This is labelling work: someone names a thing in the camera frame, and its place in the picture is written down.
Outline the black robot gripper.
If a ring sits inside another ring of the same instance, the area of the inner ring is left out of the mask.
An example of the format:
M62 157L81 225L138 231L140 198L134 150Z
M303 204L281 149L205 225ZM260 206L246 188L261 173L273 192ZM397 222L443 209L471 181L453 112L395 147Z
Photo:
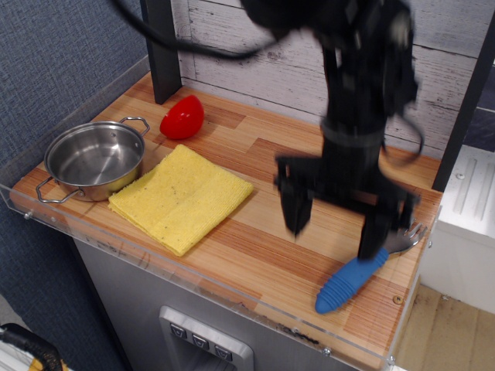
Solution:
M297 237L309 222L312 201L363 213L359 260L373 259L389 231L408 228L419 197L387 178L378 165L384 129L357 129L323 123L321 155L279 155L275 184L287 229Z

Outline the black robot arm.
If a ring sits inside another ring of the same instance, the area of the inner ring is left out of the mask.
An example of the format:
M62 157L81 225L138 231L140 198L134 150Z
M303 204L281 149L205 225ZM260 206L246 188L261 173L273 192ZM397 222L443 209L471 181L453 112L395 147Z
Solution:
M323 50L322 153L276 159L287 228L305 227L314 199L362 210L357 256L373 258L390 231L411 223L418 201L378 164L388 118L402 115L417 95L409 7L400 1L245 1L243 7L275 38L308 29Z

